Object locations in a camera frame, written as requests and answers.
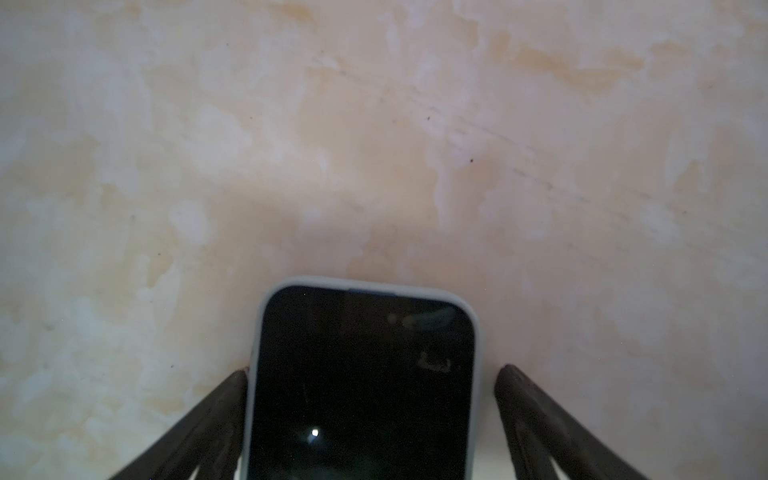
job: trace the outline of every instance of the black screen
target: black screen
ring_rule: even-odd
[[[475,331],[458,306],[290,286],[263,318],[249,479],[463,479]]]

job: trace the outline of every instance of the dark plastic arm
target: dark plastic arm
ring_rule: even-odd
[[[243,449],[248,369],[237,370],[112,480],[232,480]]]
[[[505,366],[494,395],[518,480],[646,480],[597,440],[519,368]]]

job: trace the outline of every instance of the phone case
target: phone case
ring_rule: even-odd
[[[240,480],[247,480],[248,462],[250,457],[250,437],[253,424],[253,401],[256,392],[256,372],[259,360],[259,344],[261,337],[261,323],[264,310],[272,296],[287,286],[314,286],[333,290],[370,290],[373,292],[394,293],[398,296],[421,298],[426,300],[441,300],[458,306],[472,321],[475,330],[475,358],[472,368],[472,399],[469,406],[469,432],[467,439],[467,452],[465,460],[465,479],[472,477],[472,460],[475,455],[475,434],[477,429],[477,408],[480,394],[481,361],[482,361],[482,333],[479,328],[475,311],[461,297],[444,290],[424,288],[419,286],[393,285],[389,283],[363,282],[360,280],[344,280],[325,276],[295,276],[276,285],[263,298],[259,308],[256,333],[253,339],[251,351],[250,369],[248,372],[248,397],[246,404],[245,438],[243,439],[243,458],[240,468]]]

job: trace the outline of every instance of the marble-like surface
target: marble-like surface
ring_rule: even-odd
[[[764,0],[3,0],[0,477],[105,478],[313,273],[451,290],[652,478],[765,478]]]

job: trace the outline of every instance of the smartphone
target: smartphone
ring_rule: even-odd
[[[451,293],[287,280],[260,312],[240,478],[471,478],[479,368]]]

